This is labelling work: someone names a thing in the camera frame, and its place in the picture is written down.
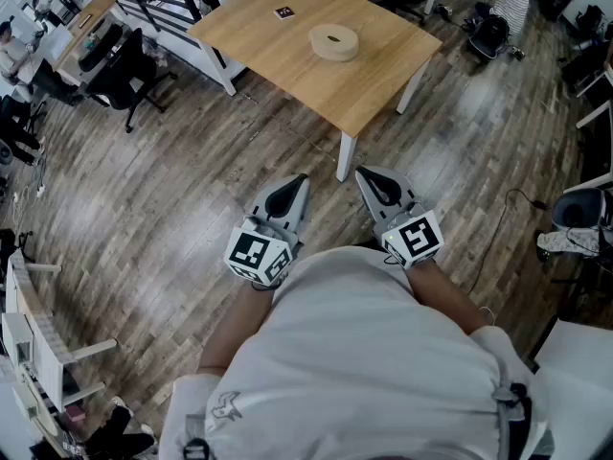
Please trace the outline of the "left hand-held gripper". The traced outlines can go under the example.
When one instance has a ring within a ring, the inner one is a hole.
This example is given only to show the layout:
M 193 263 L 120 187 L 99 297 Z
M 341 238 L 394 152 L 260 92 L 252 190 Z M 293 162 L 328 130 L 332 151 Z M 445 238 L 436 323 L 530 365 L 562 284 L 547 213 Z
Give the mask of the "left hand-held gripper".
M 253 216 L 245 216 L 233 229 L 224 254 L 224 263 L 235 275 L 265 288 L 283 281 L 301 246 L 299 228 L 308 196 L 304 173 L 267 184 L 258 193 Z

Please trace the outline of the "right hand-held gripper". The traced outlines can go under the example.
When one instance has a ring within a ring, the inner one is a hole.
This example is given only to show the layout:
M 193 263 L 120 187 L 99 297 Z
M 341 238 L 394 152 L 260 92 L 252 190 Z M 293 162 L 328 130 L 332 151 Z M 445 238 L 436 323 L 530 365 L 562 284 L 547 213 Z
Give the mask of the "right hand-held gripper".
M 355 179 L 370 212 L 375 231 L 383 231 L 383 248 L 403 269 L 432 259 L 443 247 L 443 235 L 432 210 L 419 203 L 397 214 L 413 200 L 408 180 L 399 172 L 376 166 L 358 166 Z

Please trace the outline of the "woven round basket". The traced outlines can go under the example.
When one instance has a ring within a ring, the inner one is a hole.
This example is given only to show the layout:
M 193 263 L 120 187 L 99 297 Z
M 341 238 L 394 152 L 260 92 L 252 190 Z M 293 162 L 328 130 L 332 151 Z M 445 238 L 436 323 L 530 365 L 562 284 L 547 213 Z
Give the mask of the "woven round basket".
M 328 61 L 335 62 L 347 62 L 353 60 L 357 54 L 358 48 L 349 48 L 349 49 L 332 49 L 331 47 L 325 46 L 322 48 L 314 47 L 313 53 L 321 59 L 325 59 Z

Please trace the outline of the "woven basket lid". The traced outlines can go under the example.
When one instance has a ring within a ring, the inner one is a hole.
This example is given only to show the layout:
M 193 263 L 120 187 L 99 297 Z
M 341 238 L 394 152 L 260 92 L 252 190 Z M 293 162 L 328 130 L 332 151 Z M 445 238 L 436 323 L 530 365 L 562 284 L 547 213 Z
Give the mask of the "woven basket lid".
M 341 25 L 321 24 L 313 27 L 308 37 L 312 49 L 319 55 L 354 55 L 359 48 L 357 34 Z

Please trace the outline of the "person's right forearm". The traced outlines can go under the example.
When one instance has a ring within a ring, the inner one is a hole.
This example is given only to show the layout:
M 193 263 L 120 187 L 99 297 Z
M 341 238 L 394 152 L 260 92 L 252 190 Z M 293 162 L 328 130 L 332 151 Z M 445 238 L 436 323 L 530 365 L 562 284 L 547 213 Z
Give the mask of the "person's right forearm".
M 433 260 L 405 271 L 415 298 L 457 324 L 466 334 L 488 325 L 485 314 Z

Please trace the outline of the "person's left forearm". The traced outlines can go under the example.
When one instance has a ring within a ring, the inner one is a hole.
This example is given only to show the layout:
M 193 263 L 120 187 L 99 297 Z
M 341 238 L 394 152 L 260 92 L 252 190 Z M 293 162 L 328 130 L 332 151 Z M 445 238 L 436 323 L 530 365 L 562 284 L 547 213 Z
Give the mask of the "person's left forearm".
M 245 284 L 206 341 L 197 374 L 222 377 L 239 348 L 256 334 L 272 308 L 274 289 Z

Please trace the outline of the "white table leg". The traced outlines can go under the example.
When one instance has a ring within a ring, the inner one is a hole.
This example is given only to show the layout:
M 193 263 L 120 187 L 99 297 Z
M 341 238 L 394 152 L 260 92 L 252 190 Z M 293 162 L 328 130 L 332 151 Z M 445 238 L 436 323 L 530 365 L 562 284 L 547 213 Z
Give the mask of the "white table leg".
M 199 46 L 215 69 L 216 81 L 223 86 L 228 95 L 235 96 L 237 90 L 227 74 L 223 58 L 208 44 L 199 42 Z
M 407 82 L 404 92 L 397 105 L 397 113 L 403 114 L 408 104 L 410 103 L 413 95 L 415 94 L 420 81 L 430 63 L 430 58 L 420 67 L 420 69 L 411 77 Z
M 339 182 L 344 182 L 349 175 L 356 144 L 357 140 L 354 137 L 351 137 L 345 131 L 341 132 L 341 143 L 336 170 L 336 178 Z

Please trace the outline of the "person's white shirt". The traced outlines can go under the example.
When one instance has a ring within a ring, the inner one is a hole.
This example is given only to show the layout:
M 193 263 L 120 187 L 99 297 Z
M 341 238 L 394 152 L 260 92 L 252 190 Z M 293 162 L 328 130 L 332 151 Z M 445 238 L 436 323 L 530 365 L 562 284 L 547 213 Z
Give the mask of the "person's white shirt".
M 344 246 L 299 262 L 222 377 L 174 382 L 159 460 L 530 460 L 543 393 L 509 336 L 466 334 L 405 271 Z

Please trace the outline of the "patterned cloth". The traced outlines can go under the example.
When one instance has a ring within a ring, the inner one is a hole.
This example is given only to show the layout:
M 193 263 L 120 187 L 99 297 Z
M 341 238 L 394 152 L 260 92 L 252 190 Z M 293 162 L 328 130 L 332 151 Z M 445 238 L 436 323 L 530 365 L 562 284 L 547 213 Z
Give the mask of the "patterned cloth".
M 577 253 L 586 257 L 600 253 L 599 235 L 595 231 L 555 231 L 542 233 L 536 238 L 536 245 L 550 253 Z

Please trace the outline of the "black backpack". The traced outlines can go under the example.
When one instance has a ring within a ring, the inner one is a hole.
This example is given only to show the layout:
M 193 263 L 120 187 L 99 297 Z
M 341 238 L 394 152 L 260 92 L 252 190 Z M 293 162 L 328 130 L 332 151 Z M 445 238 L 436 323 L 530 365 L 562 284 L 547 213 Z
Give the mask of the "black backpack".
M 509 25 L 498 15 L 481 21 L 468 39 L 469 50 L 482 62 L 496 59 L 509 44 Z

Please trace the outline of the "grey round chair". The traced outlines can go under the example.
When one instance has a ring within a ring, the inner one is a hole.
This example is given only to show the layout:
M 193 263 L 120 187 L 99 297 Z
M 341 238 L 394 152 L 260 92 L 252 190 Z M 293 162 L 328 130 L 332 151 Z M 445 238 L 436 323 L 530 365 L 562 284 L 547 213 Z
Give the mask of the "grey round chair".
M 613 189 L 578 189 L 562 195 L 552 212 L 562 251 L 613 259 Z

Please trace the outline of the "black harness buckle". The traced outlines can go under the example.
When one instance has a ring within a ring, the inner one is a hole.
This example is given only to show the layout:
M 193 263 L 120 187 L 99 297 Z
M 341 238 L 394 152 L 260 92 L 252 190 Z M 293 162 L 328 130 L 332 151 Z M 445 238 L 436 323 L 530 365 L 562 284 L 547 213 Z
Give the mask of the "black harness buckle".
M 212 454 L 207 442 L 202 438 L 193 438 L 183 447 L 184 460 L 211 460 Z

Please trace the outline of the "wooden desk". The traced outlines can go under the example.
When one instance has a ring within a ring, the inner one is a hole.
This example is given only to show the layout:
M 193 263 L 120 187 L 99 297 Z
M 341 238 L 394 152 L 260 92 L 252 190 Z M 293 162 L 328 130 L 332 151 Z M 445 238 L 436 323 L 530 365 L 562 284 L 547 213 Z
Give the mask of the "wooden desk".
M 91 81 L 125 40 L 126 25 L 114 7 L 114 0 L 91 0 L 67 28 L 56 29 L 60 53 L 51 63 L 66 81 L 77 86 Z

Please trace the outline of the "white wooden rack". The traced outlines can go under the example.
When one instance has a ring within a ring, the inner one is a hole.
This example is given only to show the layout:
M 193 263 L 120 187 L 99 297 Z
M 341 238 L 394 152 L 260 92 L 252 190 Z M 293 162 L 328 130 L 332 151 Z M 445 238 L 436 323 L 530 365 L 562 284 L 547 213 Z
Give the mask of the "white wooden rack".
M 56 415 L 105 388 L 95 383 L 79 392 L 64 390 L 68 367 L 117 346 L 114 338 L 71 351 L 61 338 L 53 314 L 42 305 L 31 275 L 57 274 L 59 264 L 28 263 L 21 250 L 8 259 L 1 337 L 16 375 L 13 393 L 26 418 L 49 436 L 58 435 Z

